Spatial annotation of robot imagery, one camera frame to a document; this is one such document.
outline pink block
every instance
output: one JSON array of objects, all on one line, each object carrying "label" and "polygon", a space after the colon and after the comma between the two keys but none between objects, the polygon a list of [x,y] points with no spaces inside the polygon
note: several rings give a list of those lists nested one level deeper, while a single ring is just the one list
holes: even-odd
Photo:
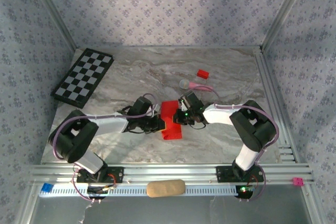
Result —
[{"label": "pink block", "polygon": [[293,178],[293,185],[295,186],[303,186],[303,178]]}]

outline red cloth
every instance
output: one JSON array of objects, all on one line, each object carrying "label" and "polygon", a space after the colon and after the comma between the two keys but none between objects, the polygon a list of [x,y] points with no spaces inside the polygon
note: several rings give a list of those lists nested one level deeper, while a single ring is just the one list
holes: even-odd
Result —
[{"label": "red cloth", "polygon": [[178,101],[165,101],[161,104],[161,119],[166,124],[166,129],[161,131],[164,140],[182,138],[181,125],[173,122],[173,116],[178,107]]}]

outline wire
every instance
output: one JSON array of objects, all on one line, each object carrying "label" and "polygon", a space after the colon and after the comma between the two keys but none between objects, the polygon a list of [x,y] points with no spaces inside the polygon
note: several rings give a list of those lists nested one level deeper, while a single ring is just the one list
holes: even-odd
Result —
[{"label": "wire", "polygon": [[122,111],[129,110],[131,107],[132,107],[131,105],[128,105],[128,106],[126,106],[125,108],[123,108]]},{"label": "wire", "polygon": [[251,180],[252,180],[252,178],[254,178],[255,179],[255,181],[257,182],[257,186],[256,186],[256,189],[258,188],[258,185],[259,185],[259,182],[258,182],[258,179],[257,179],[257,177],[256,176],[254,176],[253,174],[251,174],[251,176],[250,176],[250,179],[249,179],[249,181],[248,181],[248,183],[247,183],[247,185],[246,186],[248,186],[250,183],[251,183]]},{"label": "wire", "polygon": [[256,166],[260,168],[260,170],[261,170],[261,172],[262,172],[262,174],[263,174],[263,179],[264,179],[264,184],[262,185],[263,187],[261,188],[261,191],[259,192],[259,194],[258,194],[256,197],[253,197],[252,199],[245,199],[244,201],[252,201],[252,200],[256,200],[256,199],[258,199],[261,195],[263,195],[263,193],[264,193],[264,191],[265,191],[265,188],[266,188],[266,175],[265,175],[265,171],[264,171],[264,169],[263,169],[260,165],[256,164]]},{"label": "wire", "polygon": [[264,148],[262,148],[262,150],[259,152],[259,155],[257,156],[256,160],[255,160],[255,163],[259,161],[260,157],[262,156],[262,154],[265,152],[265,149],[267,147],[269,147],[270,145],[272,145],[273,143],[275,143],[278,139],[279,139],[279,135],[280,135],[280,132],[279,132],[279,126],[277,125],[277,123],[274,121],[274,119],[269,115],[267,114],[265,111],[263,110],[260,110],[258,108],[255,108],[255,107],[252,107],[252,106],[246,106],[246,105],[232,105],[232,106],[227,106],[227,105],[218,105],[218,104],[215,104],[215,108],[217,109],[221,109],[221,110],[232,110],[232,109],[249,109],[249,110],[253,110],[253,111],[256,111],[262,115],[264,115],[265,117],[267,117],[271,123],[273,124],[275,130],[276,130],[276,134],[273,138],[273,140],[271,140],[270,142],[268,142]]},{"label": "wire", "polygon": [[116,185],[117,180],[115,179],[115,176],[113,174],[111,174],[111,173],[109,173],[107,176],[113,178],[113,185]]},{"label": "wire", "polygon": [[82,119],[95,119],[96,120],[96,119],[108,119],[108,118],[129,118],[129,119],[130,118],[142,118],[142,117],[144,117],[146,115],[149,115],[152,112],[154,112],[154,110],[156,109],[156,106],[158,105],[158,100],[157,100],[155,95],[153,95],[151,93],[146,93],[146,94],[143,95],[143,97],[145,97],[147,95],[151,96],[154,99],[154,103],[153,103],[152,109],[147,111],[145,114],[142,114],[142,115],[114,115],[114,114],[109,114],[109,115],[80,115],[80,116],[75,116],[73,118],[70,118],[70,119],[66,120],[64,123],[62,123],[60,125],[60,127],[58,128],[58,130],[57,130],[57,132],[54,136],[54,139],[53,139],[52,152],[53,152],[55,158],[60,159],[60,160],[64,159],[60,155],[58,155],[57,150],[56,150],[56,143],[57,143],[59,134],[61,133],[63,128],[68,123],[71,123],[71,122],[76,121],[76,120],[82,120]]},{"label": "wire", "polygon": [[201,130],[201,129],[204,129],[206,127],[206,124],[204,124],[204,126],[202,128],[194,128],[194,127],[191,126],[191,124],[189,124],[189,126],[193,129],[195,129],[195,130]]},{"label": "wire", "polygon": [[132,123],[129,123],[129,124],[126,126],[126,130],[127,130],[127,132],[134,133],[134,134],[143,134],[143,133],[145,133],[145,131],[137,132],[137,131],[132,131],[132,130],[130,130],[130,126],[131,126],[131,125],[132,125]]},{"label": "wire", "polygon": [[82,197],[83,199],[87,200],[87,201],[92,201],[92,199],[85,197],[77,188],[76,184],[75,184],[75,174],[79,171],[79,169],[77,168],[74,172],[74,174],[72,175],[72,179],[71,182],[76,190],[76,192],[79,194],[80,197]]},{"label": "wire", "polygon": [[256,197],[253,197],[252,199],[249,199],[249,200],[245,200],[245,201],[251,201],[251,200],[256,200],[258,199],[265,191],[265,188],[266,188],[266,175],[265,175],[265,172],[263,170],[263,168],[257,164],[257,162],[259,161],[260,157],[262,156],[262,154],[265,152],[265,149],[267,147],[269,147],[270,145],[274,144],[278,139],[279,139],[279,135],[280,135],[280,132],[279,132],[279,126],[277,125],[277,123],[274,121],[274,119],[269,115],[267,114],[265,111],[263,110],[260,110],[258,108],[255,108],[255,107],[252,107],[252,106],[246,106],[246,105],[232,105],[232,106],[225,106],[225,105],[218,105],[218,104],[215,104],[215,108],[217,109],[222,109],[222,110],[232,110],[232,109],[249,109],[249,110],[253,110],[253,111],[256,111],[262,115],[264,115],[265,117],[267,117],[271,123],[273,124],[273,126],[275,127],[275,130],[276,130],[276,134],[274,136],[274,138],[268,142],[262,149],[261,151],[259,152],[257,158],[255,159],[255,162],[254,164],[260,168],[262,174],[263,174],[263,178],[264,178],[264,184],[263,184],[263,187],[261,188],[261,191],[260,193],[256,196]]}]

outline chessboard square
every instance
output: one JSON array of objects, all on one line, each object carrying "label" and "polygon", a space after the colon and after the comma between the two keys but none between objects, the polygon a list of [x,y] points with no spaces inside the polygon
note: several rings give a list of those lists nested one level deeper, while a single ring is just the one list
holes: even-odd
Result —
[{"label": "chessboard square", "polygon": [[80,102],[80,101],[82,101],[84,98],[85,98],[84,96],[82,96],[82,95],[79,94],[79,95],[77,96],[76,101],[79,101],[79,102]]},{"label": "chessboard square", "polygon": [[78,66],[80,66],[80,67],[82,67],[82,66],[84,66],[84,64],[85,64],[85,62],[84,61],[80,61],[80,62],[78,62]]},{"label": "chessboard square", "polygon": [[83,56],[83,57],[80,59],[80,61],[88,62],[89,59],[90,59],[90,57]]},{"label": "chessboard square", "polygon": [[82,68],[79,72],[80,72],[80,73],[83,73],[83,74],[86,74],[87,71],[88,71],[87,69]]},{"label": "chessboard square", "polygon": [[104,70],[104,68],[102,68],[102,67],[97,67],[96,72],[97,72],[97,73],[102,73],[103,70]]},{"label": "chessboard square", "polygon": [[92,63],[95,66],[99,66],[101,63],[101,60],[95,60],[94,63]]},{"label": "chessboard square", "polygon": [[94,52],[92,55],[91,55],[91,58],[92,59],[97,59],[97,57],[99,56],[98,53]]},{"label": "chessboard square", "polygon": [[100,75],[101,75],[100,73],[98,73],[98,72],[94,72],[93,75],[92,75],[92,77],[98,79],[98,78],[100,77]]},{"label": "chessboard square", "polygon": [[82,89],[79,94],[80,95],[83,95],[83,96],[86,96],[87,94],[89,93],[89,90],[88,89]]},{"label": "chessboard square", "polygon": [[90,58],[90,59],[88,60],[88,63],[91,63],[91,64],[92,64],[92,63],[94,63],[94,60],[95,60],[95,59]]},{"label": "chessboard square", "polygon": [[86,83],[84,88],[88,89],[88,90],[91,90],[92,87],[93,87],[93,84]]},{"label": "chessboard square", "polygon": [[91,69],[89,69],[89,70],[85,73],[85,75],[86,75],[86,76],[92,76],[93,73],[94,73],[94,71],[92,71]]},{"label": "chessboard square", "polygon": [[59,89],[55,92],[55,94],[62,96],[62,95],[64,94],[64,92],[65,92],[65,89],[63,89],[63,88],[59,88]]},{"label": "chessboard square", "polygon": [[88,80],[88,83],[89,84],[94,84],[95,82],[96,82],[96,78],[94,78],[94,77],[91,77],[89,80]]},{"label": "chessboard square", "polygon": [[109,63],[111,60],[111,57],[105,56],[104,59],[102,60],[103,62]]},{"label": "chessboard square", "polygon": [[71,84],[77,85],[80,82],[80,80],[74,79]]},{"label": "chessboard square", "polygon": [[91,52],[91,51],[87,51],[87,52],[85,53],[85,55],[86,55],[86,56],[89,56],[89,57],[91,57],[92,54],[93,54],[93,52]]},{"label": "chessboard square", "polygon": [[106,62],[101,62],[99,66],[102,67],[102,68],[105,68],[107,66],[107,63]]},{"label": "chessboard square", "polygon": [[73,91],[75,88],[76,88],[76,85],[70,84],[70,85],[67,87],[67,90],[69,90],[69,91]]},{"label": "chessboard square", "polygon": [[92,66],[90,67],[90,70],[93,70],[93,71],[95,71],[95,70],[96,70],[96,68],[97,68],[97,66],[95,66],[95,65],[92,65]]},{"label": "chessboard square", "polygon": [[74,89],[74,93],[77,93],[77,94],[79,94],[79,92],[82,90],[82,88],[80,88],[80,87],[76,87],[75,89]]},{"label": "chessboard square", "polygon": [[77,75],[77,72],[73,72],[73,71],[69,74],[70,77],[76,77],[76,75]]},{"label": "chessboard square", "polygon": [[68,77],[64,80],[64,82],[66,82],[66,83],[72,83],[73,79],[74,79],[73,77],[68,76]]},{"label": "chessboard square", "polygon": [[63,82],[62,85],[61,85],[61,88],[63,88],[63,89],[67,89],[67,87],[68,87],[69,85],[70,85],[69,83]]},{"label": "chessboard square", "polygon": [[83,76],[84,76],[84,74],[82,74],[82,73],[78,73],[77,75],[76,75],[76,79],[77,80],[81,80],[82,78],[83,78]]},{"label": "chessboard square", "polygon": [[79,73],[79,71],[81,70],[82,68],[80,66],[75,66],[74,69],[73,69],[73,72],[77,72]]},{"label": "chessboard square", "polygon": [[80,81],[77,86],[81,87],[81,88],[84,88],[86,82],[85,81]]},{"label": "chessboard square", "polygon": [[75,100],[77,98],[78,94],[77,93],[71,93],[71,95],[69,95],[69,99]]},{"label": "chessboard square", "polygon": [[90,69],[91,66],[92,66],[91,63],[86,62],[83,68]]},{"label": "chessboard square", "polygon": [[97,59],[98,59],[98,60],[102,60],[104,57],[105,57],[104,55],[99,55],[99,56],[97,57]]},{"label": "chessboard square", "polygon": [[90,79],[89,76],[84,76],[84,77],[82,78],[82,81],[88,81],[89,79]]},{"label": "chessboard square", "polygon": [[69,97],[70,95],[72,94],[72,92],[71,91],[69,91],[69,90],[66,90],[66,91],[64,91],[64,93],[63,93],[63,97]]}]

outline red block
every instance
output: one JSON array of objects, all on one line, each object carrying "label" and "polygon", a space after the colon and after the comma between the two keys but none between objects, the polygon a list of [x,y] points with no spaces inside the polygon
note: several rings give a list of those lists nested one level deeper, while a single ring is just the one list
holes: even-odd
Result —
[{"label": "red block", "polygon": [[207,71],[204,71],[202,69],[199,69],[198,72],[197,72],[197,76],[198,77],[201,77],[203,79],[208,79],[209,77],[209,73]]},{"label": "red block", "polygon": [[293,185],[295,186],[303,186],[304,182],[302,178],[293,178]]},{"label": "red block", "polygon": [[175,140],[182,138],[181,125],[173,122],[173,116],[178,107],[178,101],[165,101],[161,103],[161,119],[166,124],[166,129],[161,131],[164,140]]}]

